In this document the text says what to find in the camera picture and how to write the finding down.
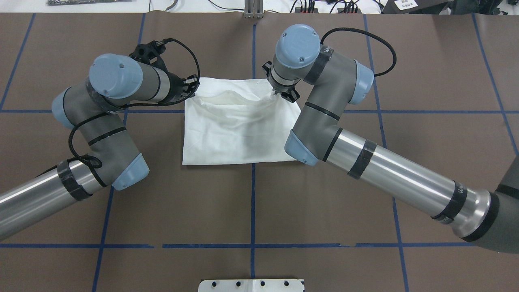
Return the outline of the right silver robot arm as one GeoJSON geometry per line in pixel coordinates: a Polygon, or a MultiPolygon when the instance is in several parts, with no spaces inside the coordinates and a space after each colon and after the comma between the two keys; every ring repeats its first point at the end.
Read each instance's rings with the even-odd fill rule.
{"type": "Polygon", "coordinates": [[[310,85],[311,91],[287,135],[285,153],[306,165],[331,164],[446,225],[465,242],[517,254],[518,158],[495,190],[475,190],[341,126],[347,105],[366,97],[376,73],[326,45],[326,36],[338,31],[376,39],[396,59],[386,40],[365,30],[338,27],[319,36],[306,24],[287,27],[275,44],[273,58],[262,68],[273,91],[288,102],[300,98],[299,82],[310,85]]]}

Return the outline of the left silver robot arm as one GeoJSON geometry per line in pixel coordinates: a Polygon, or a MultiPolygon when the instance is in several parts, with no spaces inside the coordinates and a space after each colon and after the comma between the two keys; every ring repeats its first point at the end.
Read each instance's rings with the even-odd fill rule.
{"type": "Polygon", "coordinates": [[[1,194],[1,240],[100,190],[124,190],[150,173],[122,120],[123,111],[183,102],[197,90],[200,76],[197,59],[195,74],[184,78],[169,72],[160,57],[154,60],[100,55],[85,81],[54,99],[54,118],[70,130],[72,157],[1,194]]]}

